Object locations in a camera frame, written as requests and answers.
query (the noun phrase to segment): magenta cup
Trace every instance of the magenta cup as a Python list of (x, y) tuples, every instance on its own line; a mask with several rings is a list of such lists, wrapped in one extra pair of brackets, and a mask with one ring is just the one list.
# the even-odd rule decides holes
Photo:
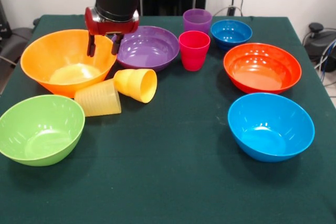
[(185, 31), (178, 38), (183, 67), (188, 71), (202, 68), (210, 46), (210, 37), (201, 31)]
[(209, 33), (212, 15), (207, 10), (190, 9), (183, 14), (184, 31), (202, 31)]

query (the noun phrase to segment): purple cup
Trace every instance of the purple cup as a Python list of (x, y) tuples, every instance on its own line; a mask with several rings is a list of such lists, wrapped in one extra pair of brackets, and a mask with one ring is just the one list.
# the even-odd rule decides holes
[(209, 33), (212, 15), (207, 10), (190, 9), (183, 14), (184, 31), (202, 31)]

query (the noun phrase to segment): light blue bowl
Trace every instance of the light blue bowl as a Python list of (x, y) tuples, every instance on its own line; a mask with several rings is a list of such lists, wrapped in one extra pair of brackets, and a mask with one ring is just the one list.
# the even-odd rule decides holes
[(211, 34), (220, 49), (229, 51), (249, 41), (252, 37), (252, 29), (243, 22), (225, 19), (211, 26)]
[(240, 148), (262, 162), (284, 161), (300, 154), (315, 135), (308, 113), (277, 94), (253, 93), (239, 98), (229, 109), (228, 122)]

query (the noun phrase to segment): bowl rim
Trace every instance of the bowl rim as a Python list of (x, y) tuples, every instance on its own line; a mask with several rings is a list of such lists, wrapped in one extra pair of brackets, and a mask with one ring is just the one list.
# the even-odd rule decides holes
[[(91, 81), (91, 80), (93, 80), (93, 79), (95, 79), (95, 78), (97, 78), (97, 77), (99, 77), (99, 76), (102, 76), (102, 75), (104, 75), (105, 73), (109, 72), (110, 69), (113, 67), (114, 63), (115, 63), (116, 60), (117, 60), (117, 57), (116, 57), (116, 56), (115, 56), (114, 60), (112, 60), (112, 65), (111, 65), (110, 67), (108, 67), (107, 69), (105, 69), (103, 72), (100, 72), (100, 74), (99, 74), (98, 76), (96, 76), (95, 78), (87, 79), (87, 80), (85, 80), (85, 81), (72, 82), (72, 83), (69, 83), (69, 84), (51, 83), (51, 82), (49, 82), (49, 81), (40, 80), (40, 79), (35, 78), (35, 77), (31, 76), (30, 74), (28, 74), (27, 70), (25, 69), (24, 65), (22, 64), (22, 60), (23, 60), (23, 58), (24, 58), (25, 55), (26, 55), (26, 54), (25, 54), (26, 50), (27, 50), (29, 47), (33, 46), (35, 43), (37, 43), (37, 42), (39, 42), (40, 40), (42, 40), (43, 38), (52, 36), (52, 35), (54, 35), (54, 34), (58, 34), (58, 33), (66, 33), (66, 32), (71, 32), (71, 31), (80, 31), (80, 32), (82, 32), (82, 31), (86, 31), (86, 32), (88, 32), (88, 31), (85, 30), (85, 29), (65, 29), (65, 30), (55, 31), (55, 32), (52, 32), (52, 33), (49, 33), (49, 34), (46, 34), (46, 35), (43, 35), (43, 36), (39, 37), (38, 39), (36, 39), (36, 40), (34, 40), (32, 43), (30, 43), (30, 44), (25, 48), (25, 50), (23, 51), (23, 53), (22, 53), (22, 55), (21, 55), (21, 58), (20, 58), (20, 66), (21, 66), (21, 68), (22, 68), (22, 71), (23, 71), (28, 77), (30, 77), (31, 79), (33, 79), (33, 80), (35, 80), (35, 81), (37, 81), (37, 82), (39, 82), (39, 83), (43, 83), (43, 84), (47, 84), (47, 85), (53, 85), (53, 86), (58, 86), (58, 87), (64, 87), (64, 86), (71, 86), (71, 85), (79, 85), (79, 84), (83, 84), (83, 83), (86, 83), (87, 81)], [(101, 36), (102, 36), (102, 37), (105, 37), (108, 41), (111, 41), (107, 36), (103, 36), (103, 35), (101, 35)]]
[(84, 110), (83, 110), (83, 108), (79, 105), (79, 103), (77, 103), (75, 100), (73, 100), (73, 99), (71, 99), (71, 98), (68, 98), (68, 97), (65, 97), (65, 96), (63, 96), (63, 95), (57, 95), (57, 94), (43, 94), (43, 95), (37, 95), (37, 96), (35, 96), (35, 97), (30, 97), (30, 98), (27, 98), (27, 99), (25, 99), (25, 100), (22, 100), (22, 101), (20, 101), (20, 102), (18, 102), (18, 103), (16, 103), (16, 104), (14, 104), (13, 106), (11, 106), (5, 113), (3, 113), (2, 116), (0, 116), (0, 122), (1, 122), (1, 120), (3, 119), (3, 117), (4, 117), (6, 114), (10, 113), (11, 110), (13, 110), (15, 107), (19, 106), (20, 104), (25, 103), (25, 102), (28, 102), (28, 101), (30, 101), (30, 100), (34, 100), (34, 99), (41, 99), (41, 98), (44, 99), (44, 98), (49, 98), (49, 97), (50, 97), (50, 98), (51, 98), (51, 97), (59, 97), (59, 98), (65, 99), (65, 100), (69, 100), (70, 102), (72, 102), (74, 105), (76, 105), (76, 106), (80, 109), (80, 111), (81, 111), (81, 115), (82, 115), (82, 118), (83, 118), (83, 123), (82, 123), (82, 125), (80, 126), (80, 130), (79, 130), (78, 134), (76, 135), (76, 137), (74, 137), (74, 138), (71, 140), (71, 142), (70, 142), (68, 145), (66, 145), (63, 149), (61, 149), (61, 150), (59, 150), (58, 152), (55, 152), (55, 153), (53, 153), (53, 154), (44, 156), (44, 157), (30, 158), (30, 159), (29, 159), (29, 158), (16, 158), (16, 157), (12, 157), (12, 156), (10, 156), (10, 155), (8, 155), (8, 154), (5, 154), (5, 153), (2, 151), (2, 149), (0, 148), (0, 153), (1, 153), (1, 154), (3, 154), (4, 156), (6, 156), (6, 157), (8, 157), (8, 158), (10, 158), (10, 159), (12, 159), (12, 160), (16, 160), (16, 161), (28, 161), (28, 162), (30, 162), (30, 161), (42, 160), (42, 159), (46, 159), (46, 158), (52, 157), (52, 156), (56, 155), (57, 153), (60, 153), (60, 152), (64, 151), (65, 149), (67, 149), (71, 144), (73, 144), (73, 143), (79, 138), (79, 136), (80, 136), (80, 135), (82, 134), (82, 132), (83, 132), (84, 125), (85, 125), (85, 113), (84, 113)]
[(164, 29), (164, 28), (162, 28), (162, 27), (158, 27), (158, 26), (138, 26), (137, 31), (139, 30), (139, 28), (140, 28), (140, 29), (142, 29), (142, 28), (155, 28), (155, 29), (158, 29), (158, 30), (162, 30), (162, 31), (166, 31), (166, 32), (168, 32), (170, 35), (172, 35), (174, 38), (176, 38), (176, 41), (177, 41), (177, 50), (176, 50), (175, 55), (174, 55), (169, 61), (166, 61), (166, 62), (164, 62), (164, 63), (162, 63), (162, 64), (160, 64), (160, 65), (150, 65), (150, 66), (145, 66), (145, 67), (144, 67), (144, 66), (135, 66), (135, 65), (133, 65), (133, 64), (129, 64), (128, 62), (125, 62), (125, 61), (123, 61), (123, 60), (120, 60), (120, 58), (118, 57), (119, 54), (117, 54), (117, 62), (126, 64), (126, 65), (128, 65), (128, 66), (130, 66), (130, 67), (132, 67), (132, 68), (159, 68), (159, 67), (162, 67), (162, 66), (164, 66), (164, 65), (166, 65), (166, 64), (169, 64), (170, 62), (172, 62), (172, 61), (177, 57), (177, 55), (179, 55), (179, 52), (180, 52), (179, 40), (178, 40), (178, 38), (176, 37), (176, 35), (173, 34), (171, 31), (169, 31), (169, 30), (167, 30), (167, 29)]
[[(282, 100), (285, 100), (285, 101), (287, 101), (287, 102), (289, 102), (289, 103), (291, 103), (291, 104), (294, 104), (299, 110), (301, 110), (301, 111), (304, 113), (304, 115), (308, 118), (308, 121), (309, 121), (309, 123), (310, 123), (310, 125), (311, 125), (311, 127), (312, 127), (312, 136), (311, 136), (310, 140), (307, 142), (307, 145), (306, 145), (303, 149), (301, 149), (300, 151), (297, 151), (297, 152), (293, 152), (293, 153), (287, 153), (287, 154), (281, 154), (281, 155), (274, 155), (274, 154), (271, 154), (271, 153), (261, 152), (261, 151), (258, 151), (258, 150), (256, 150), (256, 149), (254, 149), (254, 148), (251, 148), (251, 147), (250, 147), (249, 145), (247, 145), (245, 142), (243, 142), (243, 141), (240, 140), (240, 138), (236, 135), (236, 133), (235, 133), (235, 131), (233, 130), (233, 128), (232, 128), (232, 126), (231, 126), (231, 123), (230, 123), (230, 118), (232, 117), (232, 116), (231, 116), (231, 114), (232, 114), (232, 107), (233, 107), (234, 104), (236, 104), (237, 102), (240, 102), (241, 100), (246, 99), (247, 97), (254, 96), (254, 95), (256, 95), (256, 96), (260, 96), (260, 95), (265, 96), (265, 95), (266, 95), (266, 96), (277, 97), (277, 98), (282, 99)], [(261, 93), (251, 93), (251, 94), (246, 94), (246, 95), (241, 96), (240, 98), (238, 98), (237, 100), (235, 100), (235, 101), (231, 104), (231, 106), (230, 106), (230, 108), (229, 108), (229, 110), (228, 110), (228, 113), (227, 113), (227, 121), (228, 121), (229, 128), (230, 128), (231, 132), (233, 133), (233, 135), (235, 136), (235, 139), (236, 139), (236, 140), (240, 141), (242, 144), (244, 144), (245, 146), (251, 148), (251, 149), (254, 150), (255, 152), (257, 152), (257, 153), (261, 153), (261, 154), (264, 154), (264, 155), (268, 155), (268, 156), (274, 156), (274, 157), (275, 157), (275, 156), (276, 156), (276, 157), (296, 156), (296, 155), (298, 155), (298, 154), (304, 152), (304, 151), (305, 151), (305, 150), (312, 144), (312, 142), (313, 142), (313, 140), (314, 140), (314, 138), (315, 138), (315, 126), (314, 126), (314, 122), (313, 122), (312, 118), (310, 117), (310, 115), (308, 114), (308, 112), (307, 112), (303, 107), (301, 107), (299, 104), (297, 104), (295, 101), (290, 100), (290, 99), (288, 99), (288, 98), (286, 98), (286, 97), (283, 97), (283, 96), (281, 96), (281, 95), (278, 95), (278, 94), (272, 94), (272, 93), (267, 93), (267, 92), (261, 92)]]
[[(213, 28), (214, 28), (214, 26), (215, 26), (216, 24), (218, 24), (218, 23), (227, 22), (227, 21), (240, 23), (240, 24), (242, 24), (243, 26), (246, 26), (246, 27), (249, 29), (249, 31), (251, 32), (250, 36), (249, 36), (247, 39), (243, 39), (243, 40), (235, 41), (235, 42), (224, 41), (224, 40), (218, 38), (218, 37), (216, 36), (216, 34), (213, 32)], [(210, 31), (211, 31), (212, 36), (213, 36), (215, 39), (217, 39), (217, 40), (219, 40), (219, 41), (221, 41), (221, 42), (228, 43), (228, 44), (238, 44), (238, 43), (244, 43), (244, 42), (247, 42), (248, 40), (251, 39), (251, 37), (252, 37), (252, 35), (253, 35), (253, 30), (252, 30), (252, 28), (251, 28), (249, 25), (247, 25), (247, 24), (244, 23), (244, 22), (235, 20), (235, 19), (222, 19), (222, 20), (216, 21), (215, 23), (213, 23), (213, 24), (211, 25), (211, 29), (210, 29)]]
[[(256, 88), (256, 87), (251, 87), (249, 85), (246, 85), (246, 84), (242, 83), (241, 81), (236, 80), (236, 78), (228, 71), (228, 68), (230, 66), (227, 66), (227, 64), (225, 63), (226, 56), (228, 55), (228, 53), (232, 53), (233, 50), (236, 50), (237, 48), (240, 48), (240, 47), (246, 47), (248, 45), (259, 45), (259, 46), (262, 45), (262, 46), (273, 47), (273, 48), (276, 48), (280, 51), (285, 52), (286, 54), (289, 54), (289, 56), (295, 61), (295, 63), (297, 64), (297, 66), (299, 67), (299, 70), (300, 70), (300, 74), (299, 74), (299, 77), (297, 78), (297, 80), (295, 80), (293, 83), (290, 83), (289, 85), (287, 85), (285, 87), (281, 87), (280, 89), (271, 89), (271, 90), (264, 90), (264, 89), (260, 89), (260, 88)], [(266, 44), (266, 43), (251, 42), (251, 43), (245, 43), (245, 44), (238, 45), (236, 47), (231, 48), (228, 52), (226, 52), (224, 54), (223, 65), (224, 65), (225, 72), (229, 75), (230, 78), (235, 80), (237, 83), (239, 83), (241, 85), (244, 85), (245, 87), (248, 87), (248, 88), (251, 88), (251, 89), (254, 89), (254, 90), (260, 90), (260, 92), (266, 92), (266, 93), (267, 92), (283, 92), (285, 90), (288, 90), (288, 89), (292, 88), (293, 86), (295, 86), (300, 81), (300, 79), (302, 77), (301, 65), (300, 65), (299, 61), (291, 53), (289, 53), (288, 51), (286, 51), (286, 50), (284, 50), (280, 47), (277, 47), (277, 46), (274, 46), (274, 45), (271, 45), (271, 44)]]

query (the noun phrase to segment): pink cup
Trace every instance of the pink cup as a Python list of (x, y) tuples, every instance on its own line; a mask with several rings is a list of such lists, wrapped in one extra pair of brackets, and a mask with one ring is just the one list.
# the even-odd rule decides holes
[(185, 31), (178, 38), (183, 67), (188, 71), (202, 68), (210, 46), (210, 37), (201, 31)]

